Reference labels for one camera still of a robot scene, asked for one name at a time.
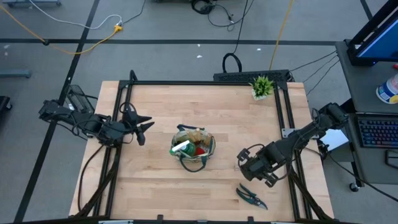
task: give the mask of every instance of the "blue monitor screen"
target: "blue monitor screen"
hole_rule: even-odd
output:
[[[398,20],[381,32],[358,54],[358,57],[398,60]]]

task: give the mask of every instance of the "wooden table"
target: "wooden table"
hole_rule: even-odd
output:
[[[295,125],[301,128],[312,121],[303,84],[288,83],[288,87]],[[96,113],[112,114],[117,90],[118,82],[103,82]],[[280,95],[288,127],[283,93]],[[152,116],[155,125],[145,133],[145,146],[138,146],[135,140],[123,145],[111,218],[154,220],[163,214],[165,220],[245,221],[252,216],[255,221],[294,221],[287,179],[269,188],[257,179],[247,181],[237,167],[236,156],[244,147],[280,139],[274,96],[254,101],[250,86],[134,85],[131,102],[140,115]],[[216,151],[198,173],[185,171],[169,154],[178,124],[204,127],[215,136]],[[82,167],[99,146],[96,139],[88,141]],[[317,150],[314,141],[308,147]],[[103,155],[104,150],[88,165],[82,204],[98,186]],[[303,151],[302,162],[309,192],[332,217],[319,156]],[[281,168],[276,174],[280,177],[285,172]],[[239,183],[257,193],[269,210],[240,199],[235,192]],[[77,187],[70,214],[77,212]],[[297,192],[301,217],[305,217]],[[106,191],[100,214],[107,196]]]

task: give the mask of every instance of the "basket handle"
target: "basket handle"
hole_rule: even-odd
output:
[[[188,125],[184,125],[184,124],[179,124],[179,125],[177,125],[177,128],[178,128],[179,131],[185,131],[185,128],[187,128],[187,129],[196,129],[197,127],[188,126]]]
[[[181,156],[180,156],[181,165],[182,165],[182,167],[184,167],[184,169],[185,169],[186,171],[188,171],[188,172],[199,172],[199,171],[203,170],[203,169],[206,167],[206,161],[207,161],[207,157],[206,157],[206,156],[202,156],[202,157],[201,157],[202,166],[201,166],[199,169],[197,169],[197,170],[191,170],[191,169],[189,169],[188,167],[186,167],[186,165],[184,164],[184,161],[182,161],[183,158],[184,158],[184,156],[181,155]]]

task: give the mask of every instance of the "pruning shears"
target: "pruning shears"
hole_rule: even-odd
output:
[[[259,198],[257,198],[256,194],[251,192],[249,189],[245,188],[245,186],[243,186],[242,184],[239,184],[239,186],[241,186],[241,188],[246,192],[242,192],[241,190],[239,190],[238,188],[236,188],[236,193],[245,201],[247,201],[248,203],[258,206],[260,208],[264,208],[266,210],[268,210],[267,205],[260,200]]]

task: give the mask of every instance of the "black keyboard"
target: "black keyboard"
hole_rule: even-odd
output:
[[[214,81],[219,82],[253,82],[258,76],[268,77],[270,81],[287,82],[290,79],[288,70],[272,70],[258,72],[217,73],[213,75]]]
[[[398,116],[358,115],[357,128],[362,147],[398,149]]]

